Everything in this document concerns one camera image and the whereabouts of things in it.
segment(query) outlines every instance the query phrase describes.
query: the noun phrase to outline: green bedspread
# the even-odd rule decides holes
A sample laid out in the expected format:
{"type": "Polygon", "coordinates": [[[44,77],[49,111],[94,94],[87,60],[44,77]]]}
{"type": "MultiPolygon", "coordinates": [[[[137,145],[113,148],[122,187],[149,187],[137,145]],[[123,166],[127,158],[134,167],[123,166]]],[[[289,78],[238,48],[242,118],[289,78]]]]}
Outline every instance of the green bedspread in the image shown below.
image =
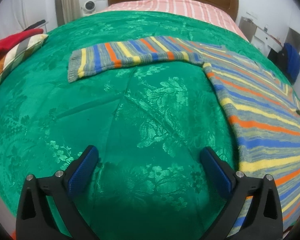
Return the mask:
{"type": "Polygon", "coordinates": [[[73,50],[158,35],[225,45],[288,83],[236,34],[187,17],[121,11],[63,25],[0,86],[0,196],[13,214],[27,174],[50,176],[93,144],[98,168],[75,202],[100,239],[195,240],[209,227],[224,201],[199,151],[209,145],[234,168],[238,154],[201,68],[158,63],[67,81],[73,50]]]}

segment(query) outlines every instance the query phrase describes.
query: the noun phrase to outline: pillow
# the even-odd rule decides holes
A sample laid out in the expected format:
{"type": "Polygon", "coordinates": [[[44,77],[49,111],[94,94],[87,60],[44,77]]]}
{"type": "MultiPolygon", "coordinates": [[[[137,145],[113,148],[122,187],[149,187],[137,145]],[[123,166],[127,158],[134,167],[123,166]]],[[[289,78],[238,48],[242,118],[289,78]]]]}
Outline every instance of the pillow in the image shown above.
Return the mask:
{"type": "Polygon", "coordinates": [[[16,66],[41,48],[47,37],[47,34],[37,34],[23,40],[11,49],[0,60],[0,84],[16,66]]]}

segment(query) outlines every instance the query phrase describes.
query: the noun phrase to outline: metal screw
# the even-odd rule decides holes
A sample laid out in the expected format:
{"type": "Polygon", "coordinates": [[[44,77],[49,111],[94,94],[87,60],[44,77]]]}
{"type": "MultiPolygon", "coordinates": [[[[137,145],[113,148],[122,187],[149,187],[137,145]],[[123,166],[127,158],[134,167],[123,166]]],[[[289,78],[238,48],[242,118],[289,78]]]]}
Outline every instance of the metal screw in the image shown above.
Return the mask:
{"type": "Polygon", "coordinates": [[[57,171],[54,175],[56,175],[57,177],[61,177],[63,175],[63,171],[57,171]]]}
{"type": "Polygon", "coordinates": [[[237,171],[235,173],[239,178],[242,178],[244,176],[244,173],[242,171],[237,171]]]}
{"type": "Polygon", "coordinates": [[[26,180],[30,181],[31,179],[33,179],[33,175],[29,174],[28,176],[26,176],[26,180]]]}
{"type": "Polygon", "coordinates": [[[267,178],[267,180],[273,180],[273,177],[272,177],[272,175],[270,175],[270,174],[267,174],[267,175],[266,175],[266,178],[267,178]]]}

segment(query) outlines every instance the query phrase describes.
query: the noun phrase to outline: blue stripe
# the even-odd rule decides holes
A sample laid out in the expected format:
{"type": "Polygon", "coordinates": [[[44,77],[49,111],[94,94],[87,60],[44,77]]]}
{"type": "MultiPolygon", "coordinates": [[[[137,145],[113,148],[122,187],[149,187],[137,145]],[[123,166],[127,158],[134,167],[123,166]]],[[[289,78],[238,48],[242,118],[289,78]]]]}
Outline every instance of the blue stripe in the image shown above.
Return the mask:
{"type": "Polygon", "coordinates": [[[148,53],[149,53],[149,51],[144,51],[144,50],[138,45],[138,43],[137,43],[136,41],[129,41],[129,42],[132,44],[133,47],[135,47],[135,49],[136,49],[138,52],[140,52],[140,53],[142,53],[142,54],[148,54],[148,53]]]}
{"type": "Polygon", "coordinates": [[[252,78],[247,77],[246,75],[241,74],[241,73],[239,73],[239,72],[237,72],[237,71],[235,71],[235,70],[231,70],[231,69],[228,69],[228,68],[223,68],[223,67],[218,66],[218,65],[215,65],[215,64],[212,64],[212,66],[215,67],[215,68],[224,70],[224,71],[226,71],[226,72],[228,72],[228,73],[232,73],[232,74],[236,74],[236,75],[238,75],[238,76],[241,76],[242,78],[244,78],[244,79],[246,79],[246,80],[250,80],[250,81],[253,82],[255,85],[257,85],[257,86],[259,86],[259,87],[261,87],[261,88],[263,88],[263,89],[265,89],[265,90],[268,90],[268,92],[274,93],[276,97],[280,98],[281,100],[286,101],[286,103],[288,103],[289,105],[292,106],[292,103],[291,103],[289,100],[287,100],[286,98],[284,98],[284,97],[282,97],[281,95],[277,94],[276,91],[274,91],[274,90],[272,90],[272,89],[270,89],[270,88],[268,88],[268,87],[265,87],[265,86],[261,85],[260,83],[256,82],[256,81],[253,80],[252,78]]]}
{"type": "Polygon", "coordinates": [[[232,228],[241,227],[246,217],[237,218],[232,228]]]}
{"type": "Polygon", "coordinates": [[[230,95],[232,95],[232,96],[234,96],[234,97],[237,97],[237,98],[240,98],[240,99],[242,99],[242,100],[249,101],[249,102],[256,103],[256,104],[258,104],[259,106],[263,106],[263,107],[272,109],[272,110],[276,111],[276,113],[284,114],[285,116],[288,116],[288,117],[290,117],[290,118],[295,119],[295,117],[294,117],[292,114],[289,114],[289,113],[287,113],[287,112],[285,112],[285,111],[283,111],[283,110],[281,110],[281,109],[277,109],[277,108],[275,108],[275,107],[273,107],[273,106],[271,106],[271,105],[269,105],[269,104],[267,104],[267,103],[259,102],[259,101],[255,100],[255,99],[253,99],[253,98],[245,97],[245,96],[240,95],[240,94],[238,94],[238,93],[236,93],[236,92],[230,91],[230,90],[228,90],[227,88],[225,88],[225,89],[227,90],[227,92],[228,92],[230,95]]]}
{"type": "Polygon", "coordinates": [[[279,140],[271,140],[271,139],[253,139],[246,140],[244,137],[238,137],[239,145],[244,145],[247,149],[253,149],[258,146],[263,147],[274,147],[274,148],[297,148],[300,147],[300,143],[297,142],[289,142],[289,141],[279,141],[279,140]]]}
{"type": "Polygon", "coordinates": [[[289,227],[293,222],[297,221],[300,216],[300,206],[291,214],[286,220],[283,221],[283,228],[289,227]]]}
{"type": "Polygon", "coordinates": [[[150,54],[151,54],[151,56],[152,56],[152,60],[153,60],[153,61],[158,60],[158,53],[152,52],[152,53],[150,53],[150,54]]]}
{"type": "MultiPolygon", "coordinates": [[[[193,47],[193,44],[191,44],[189,41],[185,41],[185,40],[182,40],[183,42],[185,42],[185,43],[187,43],[190,47],[193,47]]],[[[222,56],[222,54],[216,54],[216,53],[213,53],[213,52],[211,52],[211,51],[207,51],[207,50],[205,50],[205,49],[202,49],[204,52],[206,52],[207,54],[210,54],[210,55],[212,55],[212,56],[215,56],[215,57],[217,57],[217,58],[222,58],[222,59],[225,59],[225,60],[227,60],[227,61],[230,61],[230,62],[232,62],[232,63],[234,63],[234,64],[236,64],[236,65],[239,65],[239,66],[241,66],[241,67],[243,67],[243,68],[246,68],[246,66],[244,65],[244,64],[242,64],[241,62],[239,62],[239,61],[236,61],[236,60],[234,60],[234,59],[231,59],[231,58],[228,58],[228,57],[224,57],[224,56],[222,56]]],[[[268,76],[266,76],[265,74],[263,74],[262,72],[259,72],[259,71],[257,71],[257,70],[254,70],[254,69],[249,69],[251,72],[254,72],[256,75],[261,75],[261,76],[263,76],[264,78],[266,78],[266,79],[269,79],[269,77],[268,76]]]]}
{"type": "Polygon", "coordinates": [[[168,44],[169,46],[173,47],[176,51],[183,51],[183,50],[181,50],[180,48],[178,48],[177,46],[173,45],[173,43],[172,43],[171,41],[168,41],[168,39],[166,39],[166,38],[163,37],[163,36],[158,36],[157,39],[158,39],[159,41],[161,40],[161,42],[163,42],[163,44],[166,43],[166,44],[168,44]]]}
{"type": "Polygon", "coordinates": [[[96,73],[99,73],[102,71],[102,68],[101,68],[101,59],[98,50],[98,45],[94,45],[92,46],[92,48],[93,48],[93,55],[94,55],[94,70],[96,71],[96,73]]]}
{"type": "Polygon", "coordinates": [[[193,55],[194,55],[194,60],[196,61],[196,62],[199,62],[200,60],[199,60],[199,57],[198,57],[198,54],[197,53],[192,53],[193,55]]]}
{"type": "Polygon", "coordinates": [[[196,42],[193,41],[195,44],[197,44],[198,46],[206,46],[206,47],[212,47],[215,49],[223,49],[223,47],[221,45],[215,45],[215,44],[209,44],[209,43],[203,43],[203,42],[196,42]]]}
{"type": "Polygon", "coordinates": [[[300,187],[300,181],[295,184],[292,188],[290,188],[287,192],[285,192],[284,194],[282,194],[280,196],[280,201],[284,200],[286,197],[288,197],[292,192],[296,191],[298,188],[300,187]]]}
{"type": "Polygon", "coordinates": [[[215,91],[220,91],[226,89],[223,85],[213,85],[215,91]]]}

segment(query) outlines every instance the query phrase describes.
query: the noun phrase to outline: striped knit sweater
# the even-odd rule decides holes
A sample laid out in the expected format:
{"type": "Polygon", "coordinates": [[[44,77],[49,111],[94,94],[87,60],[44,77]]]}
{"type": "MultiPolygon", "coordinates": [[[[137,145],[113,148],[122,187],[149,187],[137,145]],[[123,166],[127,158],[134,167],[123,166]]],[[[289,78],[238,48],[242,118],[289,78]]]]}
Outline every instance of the striped knit sweater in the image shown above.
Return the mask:
{"type": "MultiPolygon", "coordinates": [[[[68,80],[169,60],[203,68],[234,130],[239,169],[252,177],[273,175],[286,229],[300,215],[300,101],[272,72],[224,46],[158,36],[76,50],[68,80]]],[[[248,198],[232,233],[242,225],[250,202],[248,198]]]]}

